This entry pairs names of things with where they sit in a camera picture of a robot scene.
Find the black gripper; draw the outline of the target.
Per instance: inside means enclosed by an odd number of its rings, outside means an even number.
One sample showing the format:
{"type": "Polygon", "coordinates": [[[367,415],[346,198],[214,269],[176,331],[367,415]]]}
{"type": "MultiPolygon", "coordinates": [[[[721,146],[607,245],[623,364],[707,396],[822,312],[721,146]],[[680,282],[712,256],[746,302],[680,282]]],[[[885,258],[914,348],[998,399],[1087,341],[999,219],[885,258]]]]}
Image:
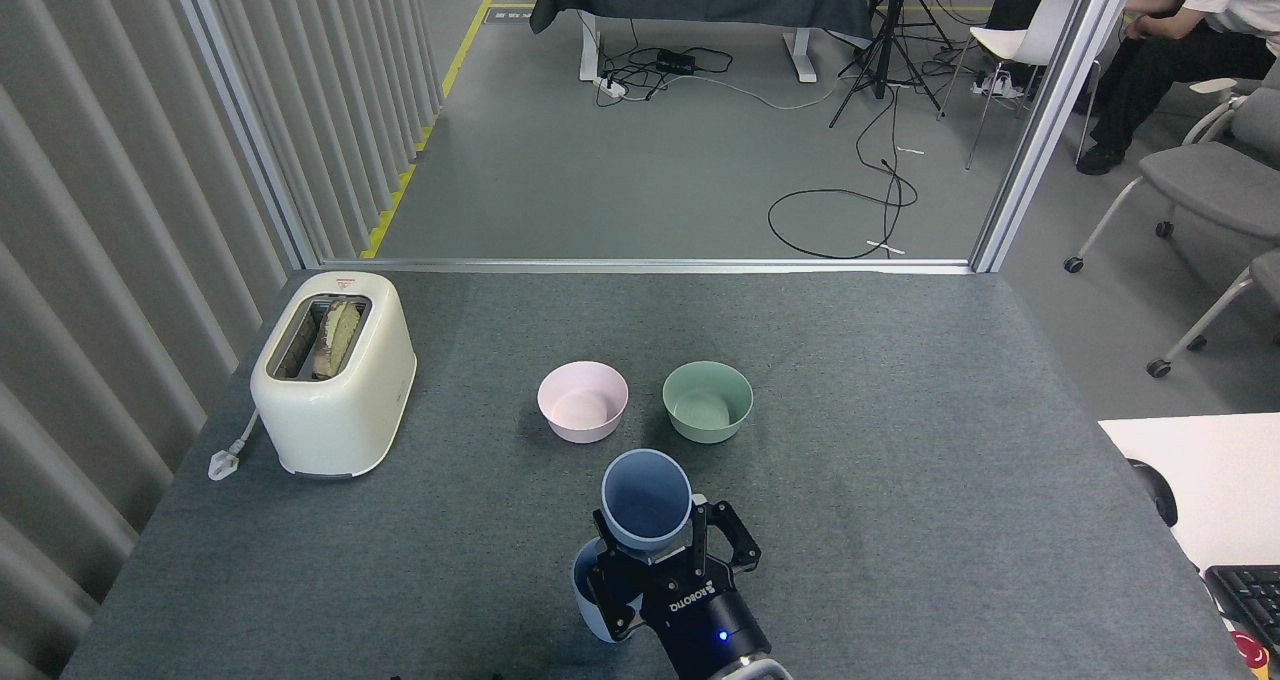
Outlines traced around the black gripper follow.
{"type": "MultiPolygon", "coordinates": [[[[753,571],[760,547],[728,501],[695,499],[690,515],[692,539],[687,551],[646,566],[643,593],[609,575],[608,595],[640,612],[654,630],[681,679],[712,679],[742,657],[769,654],[771,642],[736,588],[733,571],[753,571]],[[708,557],[708,528],[728,542],[728,563],[708,557]]],[[[586,551],[586,627],[600,642],[614,643],[602,615],[589,572],[599,551],[586,551]]]]}

